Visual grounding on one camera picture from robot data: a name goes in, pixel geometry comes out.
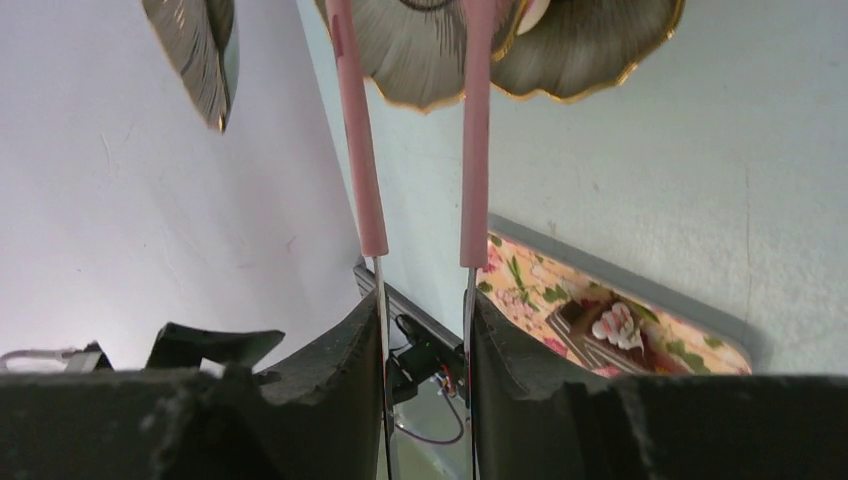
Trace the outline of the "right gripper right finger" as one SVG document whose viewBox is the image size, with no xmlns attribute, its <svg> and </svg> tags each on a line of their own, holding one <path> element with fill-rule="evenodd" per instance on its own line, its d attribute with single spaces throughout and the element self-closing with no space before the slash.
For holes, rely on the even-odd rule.
<svg viewBox="0 0 848 480">
<path fill-rule="evenodd" d="M 847 380 L 596 376 L 477 296 L 471 405 L 484 479 L 843 479 Z"/>
</svg>

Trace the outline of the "chocolate layered cake slice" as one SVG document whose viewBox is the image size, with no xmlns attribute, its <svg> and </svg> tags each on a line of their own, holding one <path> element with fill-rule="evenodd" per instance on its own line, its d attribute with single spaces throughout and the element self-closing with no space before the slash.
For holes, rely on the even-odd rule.
<svg viewBox="0 0 848 480">
<path fill-rule="evenodd" d="M 587 308 L 575 301 L 557 307 L 546 324 L 587 369 L 615 367 L 632 374 L 654 371 L 653 353 L 642 332 L 647 311 L 622 297 Z"/>
</svg>

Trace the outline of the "white donut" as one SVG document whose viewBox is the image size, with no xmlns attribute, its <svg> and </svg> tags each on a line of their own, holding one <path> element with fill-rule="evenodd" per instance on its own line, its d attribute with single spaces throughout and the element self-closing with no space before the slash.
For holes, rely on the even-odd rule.
<svg viewBox="0 0 848 480">
<path fill-rule="evenodd" d="M 532 30 L 542 19 L 550 5 L 550 0 L 528 0 L 518 24 L 517 34 L 523 35 Z"/>
</svg>

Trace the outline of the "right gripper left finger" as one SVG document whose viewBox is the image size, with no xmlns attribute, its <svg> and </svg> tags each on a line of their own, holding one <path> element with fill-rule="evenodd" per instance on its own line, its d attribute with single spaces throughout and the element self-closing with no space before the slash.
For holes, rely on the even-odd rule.
<svg viewBox="0 0 848 480">
<path fill-rule="evenodd" d="M 254 374 L 195 368 L 1 378 L 5 479 L 373 479 L 378 299 Z"/>
</svg>

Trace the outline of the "pink handled tongs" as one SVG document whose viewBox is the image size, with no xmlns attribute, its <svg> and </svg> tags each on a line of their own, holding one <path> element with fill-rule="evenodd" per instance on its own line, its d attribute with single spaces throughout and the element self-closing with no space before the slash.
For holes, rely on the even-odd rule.
<svg viewBox="0 0 848 480">
<path fill-rule="evenodd" d="M 473 323 L 476 273 L 487 260 L 489 183 L 489 114 L 491 39 L 495 28 L 494 1 L 466 1 L 467 50 L 462 150 L 462 215 L 460 264 L 468 270 L 464 296 L 463 348 L 465 384 L 473 384 Z M 371 124 L 364 89 L 359 47 L 354 33 L 352 4 L 326 4 L 342 101 L 348 156 L 362 253 L 373 259 L 380 319 L 383 383 L 383 431 L 387 475 L 401 476 L 397 454 L 396 402 L 390 382 L 388 299 L 380 259 L 388 253 L 382 202 L 375 164 Z"/>
</svg>

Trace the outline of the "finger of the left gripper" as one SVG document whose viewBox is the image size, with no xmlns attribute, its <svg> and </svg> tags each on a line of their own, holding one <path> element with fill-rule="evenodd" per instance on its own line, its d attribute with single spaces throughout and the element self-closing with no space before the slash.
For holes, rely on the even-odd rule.
<svg viewBox="0 0 848 480">
<path fill-rule="evenodd" d="M 222 332 L 169 322 L 158 332 L 145 368 L 199 368 L 204 359 L 253 368 L 284 337 L 279 330 Z"/>
</svg>

